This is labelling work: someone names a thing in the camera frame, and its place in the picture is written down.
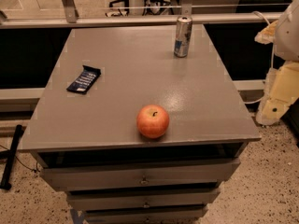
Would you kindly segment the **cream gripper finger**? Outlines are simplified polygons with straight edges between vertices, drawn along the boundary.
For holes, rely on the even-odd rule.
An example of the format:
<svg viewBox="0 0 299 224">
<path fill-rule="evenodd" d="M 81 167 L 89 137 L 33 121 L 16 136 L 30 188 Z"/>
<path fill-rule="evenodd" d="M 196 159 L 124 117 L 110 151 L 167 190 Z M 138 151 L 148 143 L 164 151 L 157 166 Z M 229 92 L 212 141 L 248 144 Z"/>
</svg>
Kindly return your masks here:
<svg viewBox="0 0 299 224">
<path fill-rule="evenodd" d="M 279 69 L 270 68 L 256 121 L 261 125 L 277 123 L 298 98 L 299 63 L 287 61 Z"/>
<path fill-rule="evenodd" d="M 254 40 L 260 44 L 269 44 L 274 41 L 275 30 L 278 22 L 273 21 L 263 28 L 255 37 Z"/>
</svg>

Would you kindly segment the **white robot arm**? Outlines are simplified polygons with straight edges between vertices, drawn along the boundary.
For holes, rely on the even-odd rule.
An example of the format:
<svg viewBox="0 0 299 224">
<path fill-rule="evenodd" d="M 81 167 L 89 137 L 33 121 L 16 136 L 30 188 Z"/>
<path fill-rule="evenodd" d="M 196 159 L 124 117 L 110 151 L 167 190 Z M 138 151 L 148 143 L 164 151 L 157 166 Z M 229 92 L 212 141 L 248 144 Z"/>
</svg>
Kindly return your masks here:
<svg viewBox="0 0 299 224">
<path fill-rule="evenodd" d="M 299 98 L 299 0 L 293 0 L 277 21 L 255 36 L 255 41 L 272 43 L 273 53 L 285 61 L 279 69 L 269 69 L 256 114 L 259 124 L 273 125 Z"/>
</svg>

